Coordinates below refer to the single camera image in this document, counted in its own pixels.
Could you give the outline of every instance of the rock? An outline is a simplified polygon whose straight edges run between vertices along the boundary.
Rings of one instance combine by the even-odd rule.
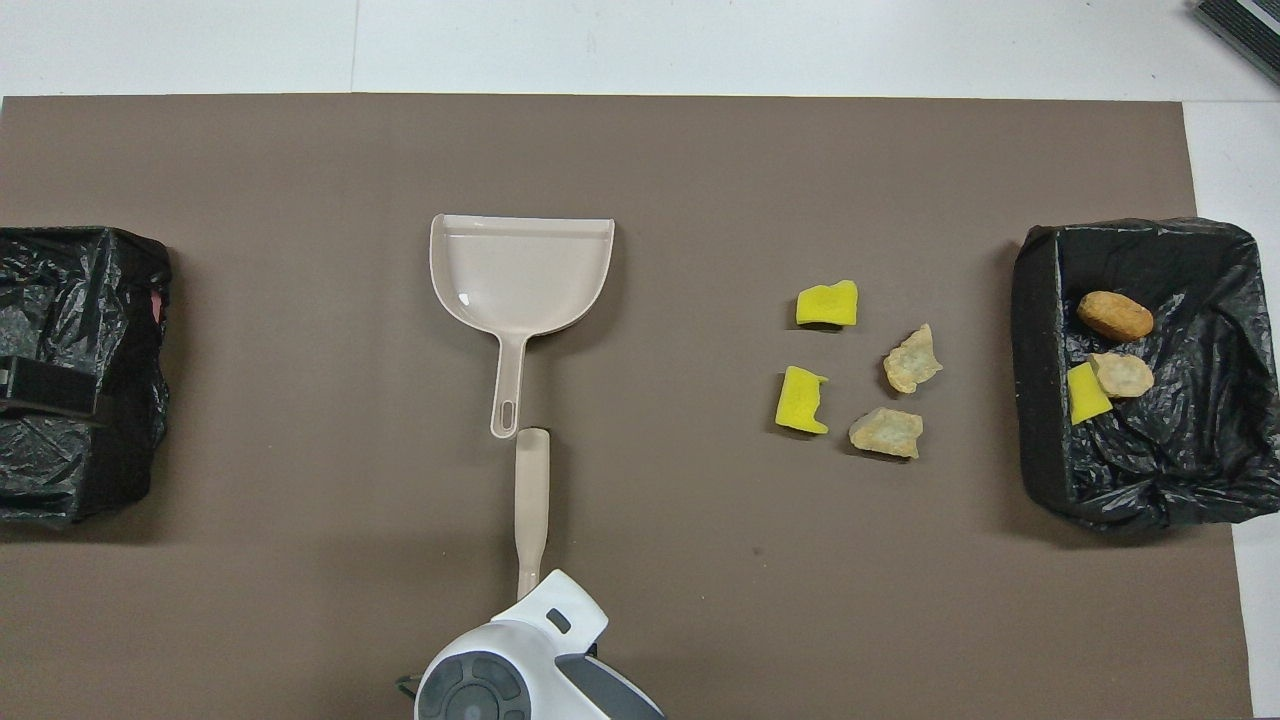
[[[941,369],[942,365],[933,356],[933,331],[928,323],[920,325],[920,329],[891,350],[884,359],[888,384],[899,392],[915,392],[916,384],[932,378]]]
[[[1107,397],[1138,397],[1156,384],[1156,377],[1142,357],[1123,352],[1089,355],[1089,365]]]
[[[849,428],[849,442],[859,450],[896,455],[899,457],[919,457],[915,438],[924,432],[924,418],[877,407],[863,415]]]

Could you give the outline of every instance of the yellow sponge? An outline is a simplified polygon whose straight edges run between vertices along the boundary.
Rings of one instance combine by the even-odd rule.
[[[782,378],[782,396],[778,397],[778,411],[773,416],[773,421],[785,428],[795,428],[819,436],[826,434],[827,425],[814,419],[820,401],[818,386],[824,382],[827,378],[819,374],[787,365],[787,374]]]
[[[1111,410],[1107,393],[1102,392],[1093,366],[1082,363],[1066,372],[1066,392],[1071,398],[1071,424],[1079,425],[1094,415]]]
[[[805,323],[856,325],[858,286],[854,281],[817,284],[803,291],[796,299],[796,324]]]

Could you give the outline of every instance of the black box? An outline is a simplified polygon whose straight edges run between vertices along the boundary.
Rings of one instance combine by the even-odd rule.
[[[1108,341],[1075,315],[1106,290],[1155,316]],[[1011,336],[1023,483],[1096,530],[1239,523],[1280,510],[1280,392],[1257,245],[1201,218],[1037,227],[1014,268]],[[1142,357],[1156,384],[1071,425],[1066,372]]]
[[[151,487],[169,254],[115,228],[0,228],[0,520],[65,525]]]

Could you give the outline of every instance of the brown potato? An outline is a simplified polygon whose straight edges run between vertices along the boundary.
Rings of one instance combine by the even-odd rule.
[[[1119,292],[1091,292],[1080,300],[1075,314],[1098,334],[1116,342],[1138,340],[1156,325],[1151,310]]]

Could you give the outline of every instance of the white floor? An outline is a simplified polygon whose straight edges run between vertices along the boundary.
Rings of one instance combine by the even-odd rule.
[[[0,97],[301,91],[1179,100],[1201,214],[1280,287],[1280,86],[1184,0],[0,0]],[[1235,547],[1280,716],[1280,516]]]

